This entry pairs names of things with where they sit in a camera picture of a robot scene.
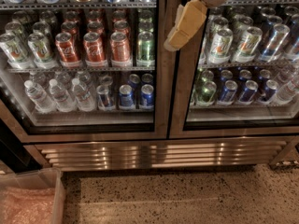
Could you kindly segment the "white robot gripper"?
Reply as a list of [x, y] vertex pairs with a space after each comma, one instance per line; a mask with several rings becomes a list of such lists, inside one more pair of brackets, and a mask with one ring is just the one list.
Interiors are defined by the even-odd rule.
[[227, 0], [191, 0], [179, 5], [175, 25], [164, 41], [164, 48], [177, 51], [184, 47], [199, 31], [206, 20], [208, 7], [219, 7]]

